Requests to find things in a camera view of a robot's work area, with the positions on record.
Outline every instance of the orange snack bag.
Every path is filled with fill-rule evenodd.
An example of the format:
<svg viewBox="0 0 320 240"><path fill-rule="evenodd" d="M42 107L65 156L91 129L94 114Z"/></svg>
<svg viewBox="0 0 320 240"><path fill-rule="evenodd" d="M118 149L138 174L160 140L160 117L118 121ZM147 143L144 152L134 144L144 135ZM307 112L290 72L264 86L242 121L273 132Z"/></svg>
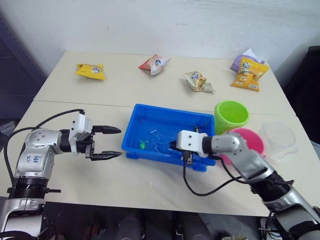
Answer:
<svg viewBox="0 0 320 240"><path fill-rule="evenodd" d="M267 65L243 57L241 59L238 74L231 86L259 92L260 88L258 80L268 71L268 69L269 67Z"/></svg>
<svg viewBox="0 0 320 240"><path fill-rule="evenodd" d="M151 75L157 75L168 64L169 60L170 58L168 57L162 57L155 54L141 64L139 68L143 70L150 70Z"/></svg>

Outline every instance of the pink cup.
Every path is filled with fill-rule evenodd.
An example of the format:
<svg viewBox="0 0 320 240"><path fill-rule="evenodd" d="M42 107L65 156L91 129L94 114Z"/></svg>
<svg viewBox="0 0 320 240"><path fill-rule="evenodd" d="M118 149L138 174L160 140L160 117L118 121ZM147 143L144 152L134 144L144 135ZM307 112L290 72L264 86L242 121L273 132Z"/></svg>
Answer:
<svg viewBox="0 0 320 240"><path fill-rule="evenodd" d="M241 134L242 137L246 140L246 144L249 149L255 150L258 153L260 153L263 157L265 156L265 145L262 141L261 137L256 134L254 131L244 128L244 127L238 127L230 130L230 132L235 132L238 134ZM231 165L231 160L228 156L220 154L219 157L221 157L225 164Z"/></svg>

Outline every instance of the snack bag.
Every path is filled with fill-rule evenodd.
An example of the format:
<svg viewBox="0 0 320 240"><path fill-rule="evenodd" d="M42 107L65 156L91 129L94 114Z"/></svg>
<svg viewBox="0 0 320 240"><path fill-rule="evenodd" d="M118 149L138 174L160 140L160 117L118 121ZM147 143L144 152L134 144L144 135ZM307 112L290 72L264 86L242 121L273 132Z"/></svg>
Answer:
<svg viewBox="0 0 320 240"><path fill-rule="evenodd" d="M262 58L258 58L255 53L252 51L251 48L249 48L248 50L246 50L244 53L242 53L241 55L237 56L230 69L232 69L233 71L235 71L236 73L239 71L239 68L240 68L240 65L241 65L241 59L245 57L247 59L251 59L257 63L261 63L261 64L264 64L265 61L262 60Z"/></svg>
<svg viewBox="0 0 320 240"><path fill-rule="evenodd" d="M102 64L90 65L85 63L80 63L76 65L78 70L75 74L85 76L91 79L104 80L104 66Z"/></svg>
<svg viewBox="0 0 320 240"><path fill-rule="evenodd" d="M157 54L150 57L142 65L139 66L140 69L150 70L151 75L157 75L162 71L162 69L168 64L170 58L162 57Z"/></svg>
<svg viewBox="0 0 320 240"><path fill-rule="evenodd" d="M191 71L184 74L186 83L195 92L213 92L211 83L199 71Z"/></svg>
<svg viewBox="0 0 320 240"><path fill-rule="evenodd" d="M268 69L269 67L267 65L243 57L241 59L238 74L231 86L259 92L260 88L258 80L268 71Z"/></svg>

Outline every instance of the purple snack bag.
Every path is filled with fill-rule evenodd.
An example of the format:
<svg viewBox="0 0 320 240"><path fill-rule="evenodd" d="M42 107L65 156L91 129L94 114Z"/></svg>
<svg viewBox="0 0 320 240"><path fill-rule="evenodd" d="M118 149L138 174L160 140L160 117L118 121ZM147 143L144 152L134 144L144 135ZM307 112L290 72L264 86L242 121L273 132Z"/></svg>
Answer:
<svg viewBox="0 0 320 240"><path fill-rule="evenodd" d="M240 64L241 64L241 59L245 57L245 58L248 58L248 59L251 59L257 63L260 63L260 64L264 64L265 61L258 61L257 60L257 56L252 52L251 48L249 48L247 51L245 51L244 53L242 53L241 55L237 56L230 69L235 71L236 73L239 71L239 67L240 67Z"/></svg>

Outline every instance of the green toy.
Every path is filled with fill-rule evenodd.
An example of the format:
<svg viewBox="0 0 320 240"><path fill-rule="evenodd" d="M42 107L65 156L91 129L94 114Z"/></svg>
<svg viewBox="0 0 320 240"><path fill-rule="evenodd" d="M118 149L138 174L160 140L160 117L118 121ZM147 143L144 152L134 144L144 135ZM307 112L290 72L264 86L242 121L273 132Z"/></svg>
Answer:
<svg viewBox="0 0 320 240"><path fill-rule="evenodd" d="M147 149L147 144L148 141L140 141L140 149L145 150Z"/></svg>

